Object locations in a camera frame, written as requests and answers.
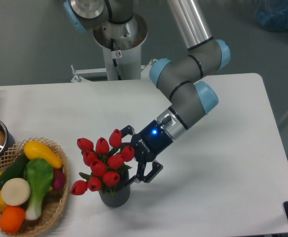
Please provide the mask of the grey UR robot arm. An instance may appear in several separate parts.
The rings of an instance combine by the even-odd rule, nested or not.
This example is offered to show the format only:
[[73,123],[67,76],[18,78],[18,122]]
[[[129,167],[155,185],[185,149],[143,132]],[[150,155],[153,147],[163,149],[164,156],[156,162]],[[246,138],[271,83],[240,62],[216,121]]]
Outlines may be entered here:
[[[173,63],[166,58],[151,63],[150,80],[171,103],[139,133],[128,126],[123,135],[132,136],[137,173],[129,183],[150,182],[162,169],[156,157],[175,139],[207,115],[218,97],[203,77],[230,61],[230,49],[215,40],[196,0],[170,0],[168,6],[184,40],[188,55]],[[78,31],[93,30],[102,47],[108,80],[140,79],[141,46],[148,29],[133,11],[130,0],[67,0],[64,8]]]

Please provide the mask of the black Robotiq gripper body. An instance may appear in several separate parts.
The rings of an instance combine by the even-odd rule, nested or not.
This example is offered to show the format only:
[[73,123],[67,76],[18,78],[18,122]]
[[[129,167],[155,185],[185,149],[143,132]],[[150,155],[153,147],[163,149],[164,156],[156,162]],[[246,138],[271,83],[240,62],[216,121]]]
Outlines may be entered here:
[[171,137],[156,120],[153,120],[132,136],[130,146],[135,150],[135,160],[138,163],[147,163],[152,162],[171,143],[173,143]]

